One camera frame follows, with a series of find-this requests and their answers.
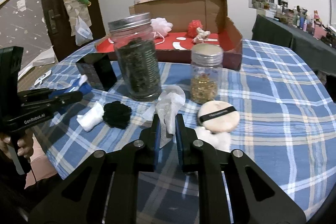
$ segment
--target finger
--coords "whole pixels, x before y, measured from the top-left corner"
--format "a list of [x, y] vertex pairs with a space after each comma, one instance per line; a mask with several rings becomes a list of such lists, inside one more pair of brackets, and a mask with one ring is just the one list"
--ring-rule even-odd
[[24, 155], [24, 157], [26, 159], [30, 159], [30, 157], [33, 155], [34, 153], [34, 149], [32, 147], [29, 148], [29, 150], [26, 152], [26, 154]]
[[17, 141], [17, 146], [18, 147], [25, 147], [25, 146], [27, 146], [27, 144], [26, 144], [26, 140], [24, 139], [24, 138], [21, 138], [21, 139], [19, 139], [18, 141]]
[[0, 140], [2, 140], [4, 143], [10, 144], [11, 142], [11, 137], [4, 133], [0, 133]]
[[18, 151], [17, 151], [17, 155], [18, 156], [28, 156], [30, 157], [32, 154], [33, 154], [34, 150], [32, 147], [24, 147], [24, 148], [20, 148]]
[[31, 130], [26, 130], [26, 134], [17, 141], [18, 147], [33, 146], [33, 143], [33, 132]]
[[17, 151], [17, 155], [19, 157], [23, 156], [25, 154], [25, 150], [23, 148], [20, 148], [18, 151]]

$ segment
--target white cotton ball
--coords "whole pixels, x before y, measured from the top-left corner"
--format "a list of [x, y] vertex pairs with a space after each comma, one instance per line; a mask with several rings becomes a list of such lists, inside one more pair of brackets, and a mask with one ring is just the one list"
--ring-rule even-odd
[[214, 135], [217, 138], [218, 144], [215, 146], [217, 150], [231, 152], [231, 135], [227, 132], [221, 132]]
[[167, 22], [165, 18], [154, 18], [151, 19], [151, 26], [153, 28], [153, 32], [160, 33], [163, 37], [167, 36], [168, 32], [171, 31], [173, 24]]
[[219, 145], [218, 138], [215, 135], [211, 134], [209, 130], [206, 130], [205, 127], [196, 127], [195, 131], [199, 140], [205, 141], [213, 147]]

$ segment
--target metal screw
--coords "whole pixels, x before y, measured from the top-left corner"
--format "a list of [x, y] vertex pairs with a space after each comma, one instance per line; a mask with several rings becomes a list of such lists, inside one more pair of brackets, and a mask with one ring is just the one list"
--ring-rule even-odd
[[239, 150], [239, 149], [233, 150], [233, 156], [235, 156], [237, 158], [240, 158], [243, 155], [244, 155], [244, 153], [242, 152], [242, 150]]
[[194, 146], [201, 147], [204, 143], [201, 140], [194, 140]]
[[145, 143], [142, 140], [136, 140], [133, 144], [135, 147], [142, 147]]
[[101, 158], [104, 154], [105, 154], [105, 152], [103, 150], [97, 150], [93, 153], [93, 156], [95, 158]]

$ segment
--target human hand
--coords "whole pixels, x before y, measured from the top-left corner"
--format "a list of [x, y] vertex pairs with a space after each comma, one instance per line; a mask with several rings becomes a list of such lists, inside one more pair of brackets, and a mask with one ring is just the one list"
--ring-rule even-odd
[[[24, 156], [26, 159], [32, 156], [33, 150], [33, 132], [28, 129], [26, 134], [17, 141], [19, 147], [17, 151], [18, 156]], [[9, 153], [7, 145], [11, 145], [11, 137], [5, 133], [0, 132], [0, 150], [11, 160], [11, 154]]]

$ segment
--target sticker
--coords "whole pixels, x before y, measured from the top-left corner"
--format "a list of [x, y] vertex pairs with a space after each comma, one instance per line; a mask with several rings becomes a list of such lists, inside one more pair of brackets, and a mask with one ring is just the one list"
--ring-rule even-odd
[[220, 117], [220, 116], [223, 116], [223, 115], [226, 115], [226, 114], [229, 114], [231, 112], [234, 112], [234, 111], [237, 111], [235, 109], [234, 106], [229, 106], [227, 107], [226, 109], [221, 109], [219, 111], [216, 111], [216, 112], [212, 112], [212, 113], [209, 113], [209, 114], [206, 114], [206, 115], [203, 115], [199, 118], [199, 120], [201, 122], [205, 122], [205, 121], [208, 121], [208, 120], [211, 120], [211, 119], [214, 119], [214, 118], [217, 118], [217, 117]]
[[77, 33], [79, 33], [82, 37], [88, 38], [90, 35], [90, 32], [88, 32], [87, 30], [84, 30], [82, 27], [79, 27], [79, 29], [77, 30]]
[[47, 79], [51, 75], [51, 70], [48, 70], [45, 74], [43, 74], [41, 77], [39, 77], [35, 83], [34, 86], [37, 87], [43, 83], [43, 80]]
[[187, 50], [187, 48], [181, 47], [180, 42], [173, 42], [173, 47], [177, 50]]

